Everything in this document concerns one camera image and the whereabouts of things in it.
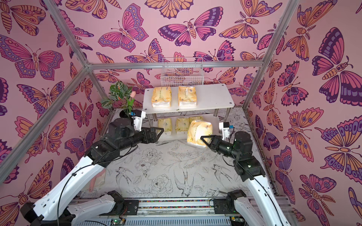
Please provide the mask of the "yellow-green tissue pack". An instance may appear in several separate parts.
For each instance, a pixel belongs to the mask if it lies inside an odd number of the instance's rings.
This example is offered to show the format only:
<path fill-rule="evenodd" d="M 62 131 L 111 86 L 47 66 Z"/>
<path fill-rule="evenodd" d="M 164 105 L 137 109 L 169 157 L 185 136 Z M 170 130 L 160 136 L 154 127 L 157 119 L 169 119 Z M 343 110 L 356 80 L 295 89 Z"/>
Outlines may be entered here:
<path fill-rule="evenodd" d="M 164 118 L 158 120 L 158 127 L 164 129 L 163 135 L 169 136 L 172 134 L 172 120 L 171 118 Z"/>
<path fill-rule="evenodd" d="M 189 117 L 177 118 L 175 131 L 177 134 L 185 134 L 188 132 L 190 126 Z"/>
<path fill-rule="evenodd" d="M 193 121 L 203 121 L 203 116 L 193 116 L 189 118 L 189 122 L 192 123 Z"/>

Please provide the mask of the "orange tissue pack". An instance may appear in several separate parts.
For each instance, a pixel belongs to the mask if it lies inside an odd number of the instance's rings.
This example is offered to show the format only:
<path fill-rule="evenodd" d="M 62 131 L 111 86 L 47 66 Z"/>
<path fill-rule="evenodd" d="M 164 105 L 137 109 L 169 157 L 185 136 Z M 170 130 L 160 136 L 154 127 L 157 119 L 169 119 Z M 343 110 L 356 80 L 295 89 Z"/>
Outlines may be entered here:
<path fill-rule="evenodd" d="M 180 108 L 195 108 L 197 106 L 197 100 L 196 87 L 178 87 L 178 104 Z"/>
<path fill-rule="evenodd" d="M 206 147 L 201 140 L 202 136 L 211 136 L 213 134 L 213 125 L 207 121 L 194 120 L 190 123 L 187 133 L 187 143 L 195 147 Z"/>
<path fill-rule="evenodd" d="M 169 86 L 156 87 L 153 89 L 151 103 L 153 108 L 170 108 L 172 101 L 172 90 Z"/>

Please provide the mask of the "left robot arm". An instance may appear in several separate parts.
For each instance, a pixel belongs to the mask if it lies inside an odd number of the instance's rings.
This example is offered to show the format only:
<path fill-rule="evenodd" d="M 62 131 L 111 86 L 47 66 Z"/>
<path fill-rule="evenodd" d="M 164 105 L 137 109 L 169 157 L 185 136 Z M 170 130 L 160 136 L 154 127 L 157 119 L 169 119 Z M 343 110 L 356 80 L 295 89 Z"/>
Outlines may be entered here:
<path fill-rule="evenodd" d="M 110 123 L 108 132 L 91 145 L 78 164 L 43 198 L 35 203 L 24 204 L 20 212 L 31 226 L 75 226 L 100 214 L 124 210 L 124 198 L 117 191 L 110 191 L 102 197 L 70 205 L 73 198 L 96 175 L 113 161 L 120 160 L 121 152 L 130 154 L 138 144 L 156 143 L 164 130 L 162 128 L 137 127 L 138 120 L 117 118 Z"/>

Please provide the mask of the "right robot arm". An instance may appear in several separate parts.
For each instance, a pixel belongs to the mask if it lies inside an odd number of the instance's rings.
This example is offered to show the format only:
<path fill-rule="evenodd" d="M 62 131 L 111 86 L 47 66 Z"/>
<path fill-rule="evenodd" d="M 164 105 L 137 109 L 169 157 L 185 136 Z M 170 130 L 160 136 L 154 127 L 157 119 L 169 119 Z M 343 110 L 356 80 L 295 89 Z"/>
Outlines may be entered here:
<path fill-rule="evenodd" d="M 244 131 L 235 133 L 232 143 L 221 136 L 201 136 L 200 139 L 215 153 L 233 159 L 234 169 L 246 184 L 255 200 L 256 210 L 242 190 L 227 194 L 232 210 L 239 213 L 249 226 L 290 226 L 271 189 L 261 163 L 253 156 L 250 134 Z"/>

